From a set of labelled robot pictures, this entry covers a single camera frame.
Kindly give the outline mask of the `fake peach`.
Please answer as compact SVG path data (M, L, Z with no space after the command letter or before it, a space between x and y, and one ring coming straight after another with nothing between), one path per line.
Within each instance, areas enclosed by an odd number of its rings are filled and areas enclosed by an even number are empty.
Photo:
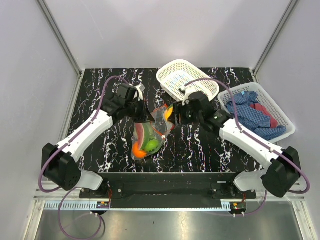
M164 119L167 121L169 117L172 115L173 111L168 111L168 108L164 112Z

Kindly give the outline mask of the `clear zip top bag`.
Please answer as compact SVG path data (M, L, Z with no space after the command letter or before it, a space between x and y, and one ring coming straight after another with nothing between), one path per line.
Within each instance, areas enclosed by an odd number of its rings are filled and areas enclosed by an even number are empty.
M151 116L154 122L136 123L133 132L131 156L134 160L142 160L156 154L175 127L169 122L173 106L166 104L155 109Z

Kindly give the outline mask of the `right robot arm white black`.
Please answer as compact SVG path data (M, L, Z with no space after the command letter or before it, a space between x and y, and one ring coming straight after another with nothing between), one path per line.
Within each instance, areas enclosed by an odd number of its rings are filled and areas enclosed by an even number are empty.
M175 126L200 124L207 132L214 133L253 157L262 170L236 174L227 185L228 195L239 198L246 191L268 191L282 198L301 177L298 151L289 146L281 148L264 140L236 122L224 110L214 110L208 97L194 92L184 102L175 102L164 113L164 119Z

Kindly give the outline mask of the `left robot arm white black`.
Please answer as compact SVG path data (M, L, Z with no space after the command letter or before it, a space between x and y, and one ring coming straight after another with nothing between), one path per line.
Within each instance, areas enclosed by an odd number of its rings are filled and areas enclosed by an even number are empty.
M151 116L144 99L145 86L122 83L111 96L102 96L98 108L71 135L42 149L43 175L58 188L90 189L97 198L108 193L104 179L96 172L80 169L78 161L87 148L104 132L120 120L129 117L135 123L151 123Z

